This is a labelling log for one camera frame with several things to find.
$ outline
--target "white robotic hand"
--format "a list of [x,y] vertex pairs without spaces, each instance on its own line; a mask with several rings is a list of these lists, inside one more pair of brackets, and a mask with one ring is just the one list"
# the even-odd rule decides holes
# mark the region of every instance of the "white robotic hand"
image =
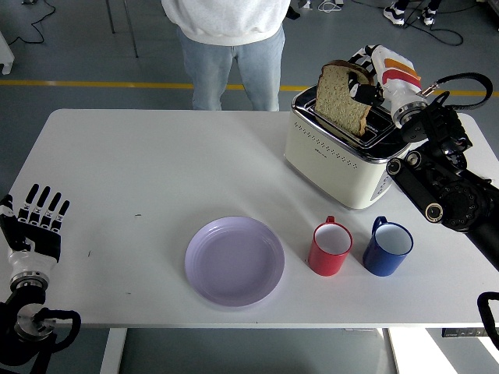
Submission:
[[[355,53],[349,62],[366,69],[372,66],[373,75],[377,74],[377,94],[391,102],[391,117],[397,127],[402,127],[413,114],[427,106],[425,97],[421,95],[421,79],[407,58],[382,45],[367,45]],[[350,96],[354,100],[369,105],[380,100],[377,98],[371,99],[371,103],[366,102],[369,100],[359,95],[363,92],[361,86],[355,77],[349,77]]]
[[9,245],[12,291],[26,282],[35,282],[43,289],[47,289],[51,269],[59,261],[61,255],[61,236],[58,232],[62,218],[68,210],[69,201],[66,200],[62,204],[57,216],[52,219],[61,199],[61,194],[57,192],[41,217],[50,188],[44,188],[36,206],[31,210],[31,204],[38,189],[38,185],[31,188],[26,202],[19,210],[19,217],[16,217],[13,212],[10,195],[0,200],[0,227]]

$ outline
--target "gray floor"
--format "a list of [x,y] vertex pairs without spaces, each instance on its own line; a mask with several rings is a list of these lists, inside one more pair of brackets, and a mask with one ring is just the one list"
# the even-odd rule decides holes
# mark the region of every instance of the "gray floor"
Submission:
[[[470,71],[489,76],[496,86],[499,83],[499,22],[486,4],[474,0],[442,2],[434,29],[451,30],[463,38],[461,45],[451,46],[460,41],[457,34],[433,30],[429,35],[414,27],[397,28],[377,8],[389,5],[390,0],[363,1],[371,6],[345,0],[340,12],[300,10],[298,20],[284,22],[283,86],[316,84],[322,65],[332,59],[347,59],[366,44],[383,44],[410,59],[424,86],[443,76]],[[10,190],[47,117],[56,109],[190,109],[190,90],[92,84],[189,82],[175,27],[165,17],[159,0],[128,1],[139,58],[134,55],[121,0],[110,1],[116,34],[111,33],[104,0],[48,2],[57,10],[39,26],[45,42],[14,43],[12,72],[0,76],[0,196]],[[313,0],[316,7],[319,3]],[[8,42],[18,36],[40,40],[30,23],[50,10],[42,0],[36,5],[2,0],[0,31]],[[414,26],[423,29],[419,19]],[[36,81],[76,84],[38,86]],[[229,83],[240,83],[237,66]],[[447,104],[477,102],[480,97],[467,92],[482,90],[470,81],[443,88],[466,91],[464,96],[451,97]],[[290,108],[296,94],[293,90],[281,92],[283,111]],[[496,93],[485,106],[469,112],[497,155],[498,105]],[[225,110],[251,108],[241,90],[228,90],[222,106]],[[497,371],[476,339],[442,339],[438,330],[431,333],[460,374]],[[71,351],[52,359],[49,372],[98,372],[106,337],[106,330],[84,330]],[[395,372],[385,344],[374,333],[348,335],[342,330],[130,330],[122,372]]]

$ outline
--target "plate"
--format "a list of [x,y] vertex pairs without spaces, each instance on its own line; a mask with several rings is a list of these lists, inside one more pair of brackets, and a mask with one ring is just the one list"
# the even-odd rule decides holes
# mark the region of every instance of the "plate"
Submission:
[[223,217],[201,228],[186,251],[193,288],[219,305],[246,306],[265,298],[284,271],[278,237],[248,217]]

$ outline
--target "metal stand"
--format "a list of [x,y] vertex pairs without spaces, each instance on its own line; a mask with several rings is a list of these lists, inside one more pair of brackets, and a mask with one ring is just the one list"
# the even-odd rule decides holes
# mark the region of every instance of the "metal stand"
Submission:
[[[133,43],[133,50],[135,51],[135,57],[139,57],[137,54],[137,46],[135,43],[135,35],[133,34],[133,28],[132,28],[132,21],[130,20],[130,13],[128,10],[128,5],[126,4],[126,0],[123,0],[123,4],[125,5],[125,12],[126,12],[126,20],[128,21],[128,27],[130,29],[130,34],[132,35],[132,43]],[[112,15],[111,15],[111,7],[109,6],[109,0],[106,0],[106,6],[108,8],[108,16],[109,16],[109,23],[111,24],[111,32],[115,34],[115,26],[112,22]]]

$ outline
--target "cup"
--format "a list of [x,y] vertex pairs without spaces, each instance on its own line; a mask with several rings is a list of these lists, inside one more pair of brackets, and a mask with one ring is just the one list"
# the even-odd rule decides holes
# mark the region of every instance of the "cup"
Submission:
[[352,235],[347,228],[327,217],[313,232],[310,245],[310,269],[324,277],[336,274],[352,247]]
[[392,275],[413,245],[406,228],[379,216],[374,221],[373,234],[362,258],[364,267],[378,277]]

